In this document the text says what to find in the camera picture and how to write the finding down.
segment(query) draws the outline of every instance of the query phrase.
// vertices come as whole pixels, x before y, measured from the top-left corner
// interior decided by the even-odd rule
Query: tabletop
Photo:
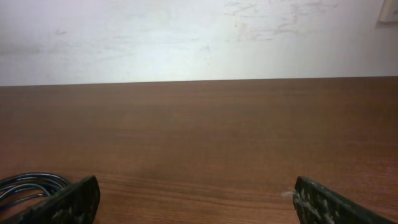
[[[398,220],[398,77],[0,88],[0,179],[95,175],[96,224],[299,223],[307,176]]]

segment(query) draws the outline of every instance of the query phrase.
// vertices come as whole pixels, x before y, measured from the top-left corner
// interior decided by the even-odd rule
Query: black cable
[[[63,177],[49,173],[27,173],[8,177],[0,180],[0,210],[10,208],[33,198],[54,195],[69,185],[70,183]],[[4,202],[11,195],[17,195],[30,190],[41,190],[43,193]]]

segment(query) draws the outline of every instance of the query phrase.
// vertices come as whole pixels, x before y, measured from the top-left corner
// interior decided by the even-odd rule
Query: coiled cable
[[[34,172],[8,177],[0,180],[0,210],[5,210],[33,198],[54,195],[69,185],[70,183],[63,177],[49,173]],[[42,193],[5,202],[6,198],[11,195],[28,190],[41,190]]]

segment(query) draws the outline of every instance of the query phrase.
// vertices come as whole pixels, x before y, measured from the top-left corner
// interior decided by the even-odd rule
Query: power outlet
[[[398,0],[385,0],[379,16],[381,22],[398,21]]]

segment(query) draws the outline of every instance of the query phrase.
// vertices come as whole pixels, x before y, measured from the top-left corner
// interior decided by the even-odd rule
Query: black wire
[[[49,173],[35,172],[8,177],[0,180],[0,210],[5,210],[33,198],[54,195],[69,185],[70,183],[63,177]],[[41,190],[43,193],[18,198],[11,202],[3,202],[11,195],[30,190]]]

